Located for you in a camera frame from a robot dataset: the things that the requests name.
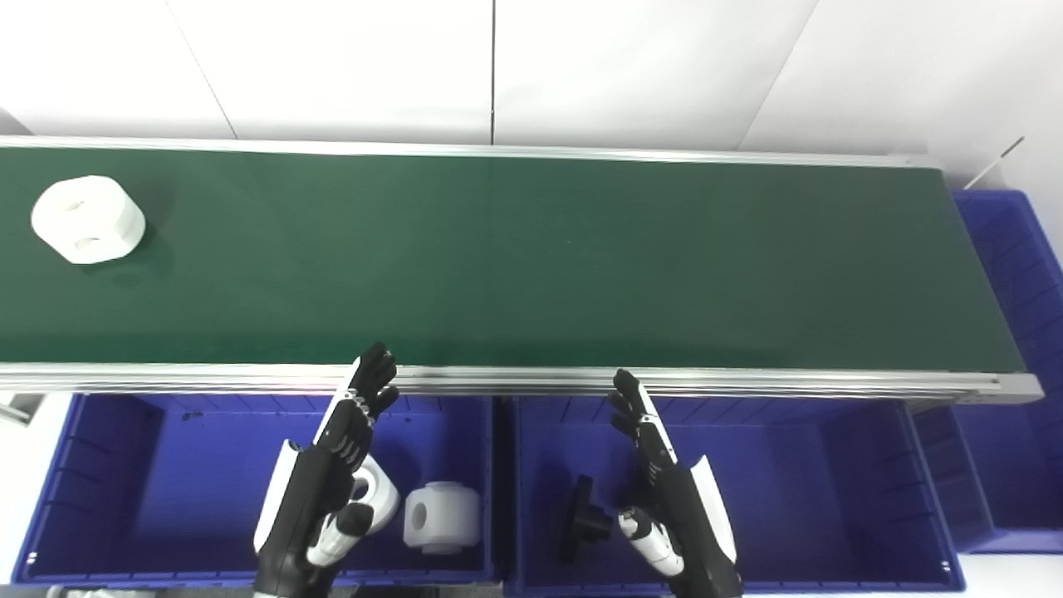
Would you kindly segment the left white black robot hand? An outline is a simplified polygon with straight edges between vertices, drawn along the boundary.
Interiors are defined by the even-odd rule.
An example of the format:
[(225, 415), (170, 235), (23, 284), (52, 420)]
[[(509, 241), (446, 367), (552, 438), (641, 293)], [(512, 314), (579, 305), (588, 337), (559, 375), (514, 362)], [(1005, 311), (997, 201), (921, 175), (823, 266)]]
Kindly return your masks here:
[(311, 445), (285, 440), (252, 541), (255, 597), (326, 597), (340, 564), (367, 537), (375, 510), (352, 500), (375, 424), (399, 397), (396, 360), (377, 341), (350, 365)]

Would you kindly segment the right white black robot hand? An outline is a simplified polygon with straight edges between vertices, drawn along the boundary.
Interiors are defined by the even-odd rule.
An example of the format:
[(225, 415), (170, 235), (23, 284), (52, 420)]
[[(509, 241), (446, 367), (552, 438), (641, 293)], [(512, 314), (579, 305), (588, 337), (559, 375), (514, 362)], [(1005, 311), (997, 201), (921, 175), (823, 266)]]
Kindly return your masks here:
[(630, 439), (648, 496), (615, 516), (624, 537), (675, 597), (741, 597), (732, 523), (706, 455), (686, 466), (645, 386), (617, 370), (611, 424)]

